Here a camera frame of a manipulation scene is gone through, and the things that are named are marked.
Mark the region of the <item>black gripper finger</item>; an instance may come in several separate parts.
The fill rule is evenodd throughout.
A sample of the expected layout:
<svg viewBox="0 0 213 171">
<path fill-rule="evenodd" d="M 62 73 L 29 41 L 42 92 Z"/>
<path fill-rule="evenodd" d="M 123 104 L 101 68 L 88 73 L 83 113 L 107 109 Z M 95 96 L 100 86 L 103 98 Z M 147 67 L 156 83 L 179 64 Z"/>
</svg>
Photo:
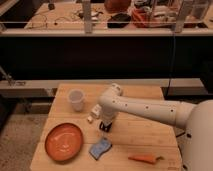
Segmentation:
<svg viewBox="0 0 213 171">
<path fill-rule="evenodd" d="M 110 123 L 109 125 L 105 125 L 103 122 L 100 123 L 99 125 L 99 129 L 104 131 L 104 132 L 109 132 L 111 129 L 112 123 Z"/>
</svg>

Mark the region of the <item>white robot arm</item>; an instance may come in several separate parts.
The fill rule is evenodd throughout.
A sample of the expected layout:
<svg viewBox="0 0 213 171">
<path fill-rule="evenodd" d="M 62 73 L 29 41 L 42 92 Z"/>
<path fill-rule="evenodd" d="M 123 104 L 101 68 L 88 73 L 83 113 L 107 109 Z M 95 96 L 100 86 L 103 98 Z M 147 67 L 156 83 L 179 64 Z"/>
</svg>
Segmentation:
<svg viewBox="0 0 213 171">
<path fill-rule="evenodd" d="M 122 93 L 118 84 L 112 84 L 99 97 L 102 130 L 109 128 L 118 112 L 183 129 L 182 171 L 213 171 L 213 100 L 193 104 L 131 98 Z"/>
</svg>

